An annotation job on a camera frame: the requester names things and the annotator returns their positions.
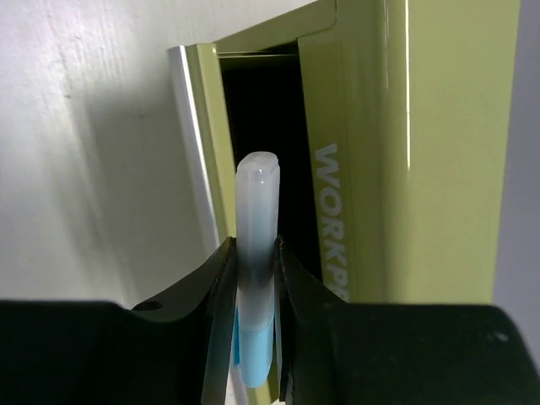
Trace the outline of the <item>green metal drawer chest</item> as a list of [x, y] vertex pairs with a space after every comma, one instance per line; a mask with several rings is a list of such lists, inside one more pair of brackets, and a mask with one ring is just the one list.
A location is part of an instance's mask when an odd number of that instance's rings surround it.
[[300, 55], [321, 272], [352, 304], [492, 305], [517, 1], [315, 1], [220, 39]]

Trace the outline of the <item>blue highlighter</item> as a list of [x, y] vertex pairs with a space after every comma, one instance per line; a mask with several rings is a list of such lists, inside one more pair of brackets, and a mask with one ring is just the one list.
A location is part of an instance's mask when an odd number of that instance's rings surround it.
[[278, 233], [280, 168], [270, 152], [248, 154], [235, 176], [238, 265], [235, 359], [248, 388], [266, 382], [273, 361], [273, 250]]

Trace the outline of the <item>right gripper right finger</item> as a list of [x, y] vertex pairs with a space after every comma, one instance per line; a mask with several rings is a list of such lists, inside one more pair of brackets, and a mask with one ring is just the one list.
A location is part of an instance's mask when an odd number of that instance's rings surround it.
[[539, 374], [493, 305], [352, 304], [274, 248], [288, 404], [536, 404]]

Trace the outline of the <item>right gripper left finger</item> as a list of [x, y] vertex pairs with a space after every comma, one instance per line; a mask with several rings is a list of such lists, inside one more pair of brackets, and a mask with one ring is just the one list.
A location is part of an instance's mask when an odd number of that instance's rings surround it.
[[132, 309], [3, 301], [2, 403], [224, 403], [236, 264], [228, 238], [195, 271]]

